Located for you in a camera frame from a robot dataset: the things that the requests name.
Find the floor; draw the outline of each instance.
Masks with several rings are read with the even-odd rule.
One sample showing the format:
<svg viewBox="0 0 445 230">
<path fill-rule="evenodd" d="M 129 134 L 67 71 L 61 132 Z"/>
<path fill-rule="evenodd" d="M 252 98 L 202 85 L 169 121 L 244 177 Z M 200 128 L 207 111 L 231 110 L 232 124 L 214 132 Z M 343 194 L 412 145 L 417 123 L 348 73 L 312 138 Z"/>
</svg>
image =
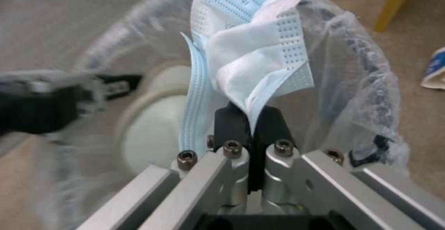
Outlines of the floor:
<svg viewBox="0 0 445 230">
<path fill-rule="evenodd" d="M 35 1 L 0 0 L 0 70 L 69 68 L 138 0 Z M 391 62 L 402 92 L 399 132 L 411 147 L 411 177 L 445 200 L 445 92 L 420 87 L 431 53 L 445 46 L 445 0 L 408 0 L 383 33 L 371 29 L 385 0 L 334 1 L 357 15 Z M 13 135 L 1 145 L 17 145 L 22 139 Z M 3 157 L 0 149 L 0 229 L 39 228 L 29 210 L 36 149 L 34 138 Z"/>
</svg>

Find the plastic bag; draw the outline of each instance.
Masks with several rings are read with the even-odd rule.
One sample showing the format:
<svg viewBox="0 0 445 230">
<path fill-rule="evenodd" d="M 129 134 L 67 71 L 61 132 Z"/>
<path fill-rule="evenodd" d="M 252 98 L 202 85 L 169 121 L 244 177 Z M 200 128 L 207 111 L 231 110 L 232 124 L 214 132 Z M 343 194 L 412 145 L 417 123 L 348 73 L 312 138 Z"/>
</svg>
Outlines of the plastic bag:
<svg viewBox="0 0 445 230">
<path fill-rule="evenodd" d="M 99 38 L 74 70 L 146 73 L 171 59 L 189 59 L 180 32 L 189 33 L 191 2 L 144 0 Z M 397 133 L 399 87 L 383 52 L 352 13 L 329 0 L 303 0 L 297 8 L 315 88 L 270 101 L 283 113 L 297 146 L 302 152 L 353 150 L 360 159 L 376 151 L 373 139 L 381 135 L 390 139 L 381 161 L 407 173 L 409 148 Z M 57 151 L 43 146 L 37 172 L 44 184 L 37 185 L 37 208 L 47 228 L 74 228 L 129 180 L 113 163 L 110 139 L 132 98 L 111 102 L 106 112 L 92 118 L 93 126 L 73 136 L 72 144 Z M 88 137 L 97 134 L 104 136 Z"/>
</svg>

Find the screw hole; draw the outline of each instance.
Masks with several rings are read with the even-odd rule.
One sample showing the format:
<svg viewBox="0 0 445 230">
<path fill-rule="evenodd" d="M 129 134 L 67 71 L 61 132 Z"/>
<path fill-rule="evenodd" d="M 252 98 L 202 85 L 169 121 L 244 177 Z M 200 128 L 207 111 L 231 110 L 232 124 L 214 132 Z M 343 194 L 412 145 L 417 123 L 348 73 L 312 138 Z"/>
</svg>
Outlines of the screw hole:
<svg viewBox="0 0 445 230">
<path fill-rule="evenodd" d="M 229 143 L 227 144 L 227 146 L 229 146 L 230 148 L 235 148 L 235 147 L 238 146 L 238 143 L 236 143 L 236 142 L 234 142 L 234 141 L 231 141 L 231 142 L 229 142 Z"/>
<path fill-rule="evenodd" d="M 289 141 L 287 140 L 280 140 L 278 141 L 278 143 L 282 146 L 290 146 Z"/>
<path fill-rule="evenodd" d="M 336 158 L 340 158 L 340 154 L 336 151 L 332 151 L 332 150 L 328 150 L 327 151 L 327 155 L 332 156 L 332 157 L 336 157 Z"/>
<path fill-rule="evenodd" d="M 314 190 L 314 185 L 312 184 L 312 181 L 310 181 L 310 180 L 306 180 L 306 188 L 307 188 L 307 190 L 309 190 L 310 192 L 312 192 L 312 190 Z"/>
<path fill-rule="evenodd" d="M 189 153 L 189 152 L 183 152 L 183 153 L 181 154 L 181 158 L 182 158 L 183 160 L 191 160 L 192 157 L 193 157 L 192 154 Z"/>
</svg>

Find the black object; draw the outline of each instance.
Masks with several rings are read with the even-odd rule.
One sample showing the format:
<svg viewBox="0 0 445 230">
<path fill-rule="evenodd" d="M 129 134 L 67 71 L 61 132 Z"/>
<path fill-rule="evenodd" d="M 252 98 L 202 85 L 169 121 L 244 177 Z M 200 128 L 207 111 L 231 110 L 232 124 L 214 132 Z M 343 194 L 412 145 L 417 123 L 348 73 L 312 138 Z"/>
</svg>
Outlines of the black object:
<svg viewBox="0 0 445 230">
<path fill-rule="evenodd" d="M 118 92 L 113 95 L 107 95 L 107 100 L 114 100 L 115 98 L 120 98 L 128 95 L 130 92 L 137 89 L 140 81 L 142 80 L 142 75 L 137 74 L 127 74 L 127 75 L 97 75 L 103 83 L 105 84 L 105 89 L 107 89 L 107 84 L 113 84 L 116 82 L 125 81 L 128 84 L 129 90 L 126 92 Z"/>
<path fill-rule="evenodd" d="M 368 157 L 366 157 L 364 159 L 356 160 L 354 158 L 353 151 L 351 150 L 348 153 L 349 162 L 351 163 L 351 165 L 353 167 L 359 167 L 361 165 L 365 165 L 368 163 L 374 163 L 374 162 L 385 160 L 386 154 L 389 149 L 388 141 L 390 141 L 389 138 L 386 138 L 381 135 L 376 135 L 374 137 L 374 144 L 377 147 L 377 151 L 375 151 L 373 154 L 369 155 Z"/>
<path fill-rule="evenodd" d="M 354 227 L 336 214 L 310 215 L 204 215 L 194 230 L 353 230 Z"/>
<path fill-rule="evenodd" d="M 214 133 L 215 152 L 228 140 L 238 141 L 249 151 L 249 193 L 262 189 L 267 147 L 281 138 L 294 143 L 280 110 L 271 106 L 265 106 L 261 111 L 252 137 L 247 116 L 229 103 L 215 112 Z"/>
<path fill-rule="evenodd" d="M 141 75 L 99 75 L 107 84 L 128 83 L 129 90 L 107 96 L 123 97 L 137 89 Z M 78 118 L 78 103 L 92 101 L 92 93 L 81 84 L 59 88 L 48 93 L 7 92 L 0 90 L 0 136 L 8 132 L 44 134 L 58 131 Z"/>
<path fill-rule="evenodd" d="M 78 117 L 79 86 L 41 94 L 0 93 L 0 135 L 7 132 L 43 134 L 62 129 Z"/>
</svg>

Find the blue and white packaging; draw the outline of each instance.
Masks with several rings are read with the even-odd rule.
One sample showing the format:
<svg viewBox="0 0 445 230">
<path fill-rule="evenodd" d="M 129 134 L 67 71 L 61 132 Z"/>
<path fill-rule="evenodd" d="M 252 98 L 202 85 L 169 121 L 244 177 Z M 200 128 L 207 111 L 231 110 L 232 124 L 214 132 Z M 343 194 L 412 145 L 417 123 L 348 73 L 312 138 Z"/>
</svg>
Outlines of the blue and white packaging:
<svg viewBox="0 0 445 230">
<path fill-rule="evenodd" d="M 421 86 L 432 89 L 445 89 L 445 47 L 432 54 Z"/>
</svg>

